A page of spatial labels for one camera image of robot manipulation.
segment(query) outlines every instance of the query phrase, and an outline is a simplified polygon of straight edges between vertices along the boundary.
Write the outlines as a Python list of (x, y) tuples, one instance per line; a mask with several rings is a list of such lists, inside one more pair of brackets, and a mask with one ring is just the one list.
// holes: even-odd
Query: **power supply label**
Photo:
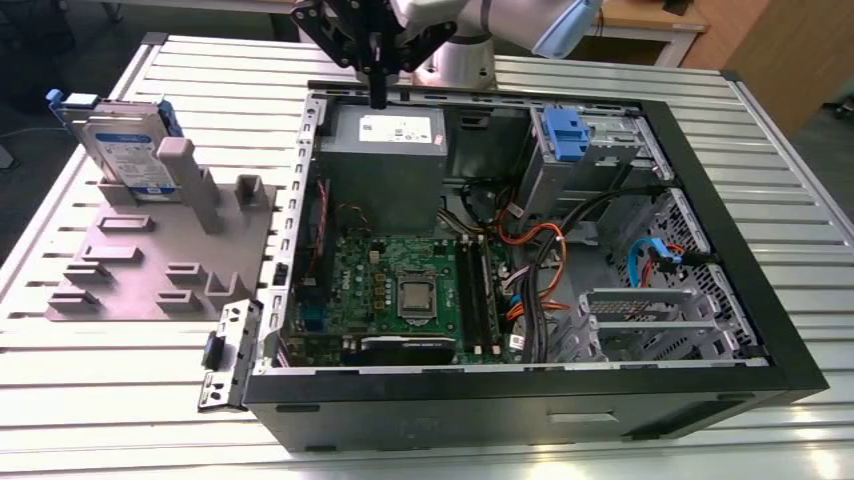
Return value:
[(107, 162), (132, 192), (165, 195), (175, 192), (175, 181), (155, 156), (156, 145), (148, 135), (96, 133)]
[(359, 119), (359, 141), (432, 143), (429, 117), (364, 115)]

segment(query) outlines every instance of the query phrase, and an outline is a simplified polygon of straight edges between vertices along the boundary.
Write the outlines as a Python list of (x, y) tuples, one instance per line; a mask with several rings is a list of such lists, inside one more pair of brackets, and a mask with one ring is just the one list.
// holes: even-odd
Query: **motherboard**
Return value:
[(364, 364), (365, 351), (407, 350), (447, 363), (503, 363), (493, 291), (507, 261), (506, 247), (484, 239), (339, 238), (331, 298), (300, 305), (291, 363)]

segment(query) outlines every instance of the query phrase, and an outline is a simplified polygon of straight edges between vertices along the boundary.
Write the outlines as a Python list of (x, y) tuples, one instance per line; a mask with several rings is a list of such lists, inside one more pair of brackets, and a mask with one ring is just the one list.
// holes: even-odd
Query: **green motherboard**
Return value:
[[(460, 242), (420, 237), (339, 238), (325, 309), (300, 308), (305, 334), (289, 346), (299, 353), (295, 363), (339, 365), (348, 342), (371, 336), (452, 339), (452, 363), (504, 363), (503, 316), (492, 294), (495, 277), (488, 272), (507, 262), (507, 252), (503, 245), (483, 242), (476, 263), (472, 260), (460, 267), (461, 252), (468, 253), (468, 244)], [(472, 296), (465, 291), (471, 283), (465, 275), (479, 275), (477, 280), (487, 277), (479, 300), (487, 313), (476, 326), (465, 323), (471, 322), (465, 302)]]

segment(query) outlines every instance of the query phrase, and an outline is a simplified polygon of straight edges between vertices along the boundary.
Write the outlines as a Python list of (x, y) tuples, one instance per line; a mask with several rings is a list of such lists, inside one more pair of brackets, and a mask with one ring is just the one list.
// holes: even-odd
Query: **open computer tower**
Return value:
[(200, 411), (248, 409), (293, 451), (554, 444), (827, 387), (664, 103), (389, 97), (309, 85), (275, 267), (211, 334)]

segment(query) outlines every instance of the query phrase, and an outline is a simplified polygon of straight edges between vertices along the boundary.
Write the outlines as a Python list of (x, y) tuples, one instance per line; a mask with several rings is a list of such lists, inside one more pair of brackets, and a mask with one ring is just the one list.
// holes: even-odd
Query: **ram slot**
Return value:
[(491, 279), (489, 279), (489, 266), (487, 263), (487, 250), (485, 247), (480, 247), (477, 243), (471, 244), (468, 249), (469, 262), (473, 272), (473, 285), (475, 285), (475, 306), (477, 310), (477, 328), (480, 329), (480, 346), (483, 347), (483, 353), (488, 354), (492, 351), (492, 327), (489, 318), (489, 305), (491, 305)]
[(463, 319), (463, 347), (472, 352), (481, 345), (480, 327), (477, 321), (479, 310), (476, 307), (477, 269), (472, 269), (471, 245), (457, 242), (456, 256), (456, 291), (459, 297), (459, 311)]

